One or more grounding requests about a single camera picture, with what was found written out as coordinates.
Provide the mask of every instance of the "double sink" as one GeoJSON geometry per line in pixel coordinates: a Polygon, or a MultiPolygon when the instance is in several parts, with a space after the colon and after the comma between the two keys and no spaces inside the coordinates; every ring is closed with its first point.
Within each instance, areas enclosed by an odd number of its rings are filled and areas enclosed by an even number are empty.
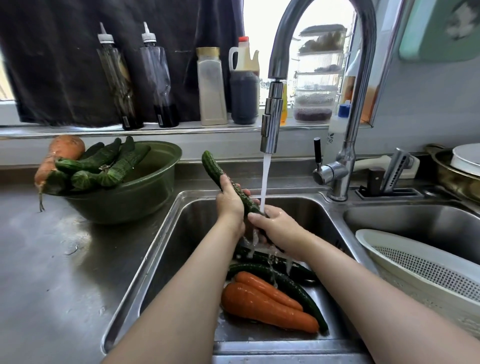
{"type": "MultiPolygon", "coordinates": [[[[455,199],[436,196],[400,201],[365,201],[350,191],[334,203],[319,188],[269,190],[267,203],[284,209],[302,227],[363,264],[377,270],[355,238],[358,229],[399,234],[480,264],[480,218],[455,199]]],[[[216,191],[185,191],[162,227],[123,298],[104,337],[108,352],[185,263],[216,220],[216,191]]],[[[220,311],[214,363],[372,363],[341,309],[320,285],[305,287],[322,311],[328,336],[282,330],[238,319],[220,311]]]]}

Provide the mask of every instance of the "gold lid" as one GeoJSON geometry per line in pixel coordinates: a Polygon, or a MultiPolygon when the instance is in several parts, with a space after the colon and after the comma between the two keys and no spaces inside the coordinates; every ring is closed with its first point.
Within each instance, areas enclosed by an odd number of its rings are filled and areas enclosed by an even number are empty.
{"type": "Polygon", "coordinates": [[[220,57],[219,47],[199,47],[197,48],[197,56],[220,57]]]}

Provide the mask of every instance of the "carrot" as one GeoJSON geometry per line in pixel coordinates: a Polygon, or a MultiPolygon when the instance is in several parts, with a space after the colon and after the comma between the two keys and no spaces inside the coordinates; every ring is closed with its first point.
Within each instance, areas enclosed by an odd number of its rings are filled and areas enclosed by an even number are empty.
{"type": "Polygon", "coordinates": [[[303,311],[303,307],[300,303],[295,301],[293,298],[288,297],[282,291],[279,291],[270,283],[265,282],[263,279],[258,278],[249,272],[239,272],[234,277],[234,280],[239,283],[244,283],[247,286],[253,287],[256,290],[260,291],[264,295],[270,297],[272,300],[281,303],[284,306],[291,307],[295,310],[303,311]]]}
{"type": "Polygon", "coordinates": [[[244,283],[229,283],[223,289],[221,302],[223,309],[232,315],[310,333],[319,329],[315,317],[284,306],[244,283]]]}
{"type": "Polygon", "coordinates": [[[43,159],[42,164],[35,173],[34,181],[38,189],[40,199],[40,212],[44,211],[42,204],[42,192],[47,182],[48,175],[55,168],[55,159],[64,157],[68,159],[78,159],[85,151],[85,144],[78,136],[59,135],[55,137],[48,146],[48,153],[43,159]]]}

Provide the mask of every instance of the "sink basin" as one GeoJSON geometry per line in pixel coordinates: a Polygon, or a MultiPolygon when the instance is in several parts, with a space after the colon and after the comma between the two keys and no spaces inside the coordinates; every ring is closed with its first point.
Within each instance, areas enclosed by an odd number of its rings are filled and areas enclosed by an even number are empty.
{"type": "MultiPolygon", "coordinates": [[[[290,214],[302,227],[324,238],[347,254],[350,246],[338,232],[322,195],[277,194],[267,203],[290,214]]],[[[213,191],[183,192],[174,202],[143,266],[117,310],[105,336],[108,352],[151,303],[165,284],[189,258],[216,220],[213,191]]],[[[254,323],[220,311],[215,331],[214,362],[232,361],[233,357],[252,355],[326,355],[329,360],[371,363],[370,356],[341,309],[322,285],[305,287],[319,306],[329,326],[328,336],[283,330],[254,323]]]]}
{"type": "Polygon", "coordinates": [[[352,206],[344,219],[354,233],[382,230],[480,264],[480,218],[460,203],[352,206]]]}

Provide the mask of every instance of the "dark curtain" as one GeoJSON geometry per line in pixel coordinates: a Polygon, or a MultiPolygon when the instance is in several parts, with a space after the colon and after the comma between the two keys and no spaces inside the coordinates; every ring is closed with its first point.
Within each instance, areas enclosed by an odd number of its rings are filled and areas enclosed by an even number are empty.
{"type": "Polygon", "coordinates": [[[228,50],[244,35],[243,0],[0,0],[0,47],[24,122],[118,124],[96,52],[99,22],[125,56],[144,121],[155,121],[139,48],[143,22],[164,47],[183,121],[200,119],[196,47],[220,47],[228,93],[228,50]]]}

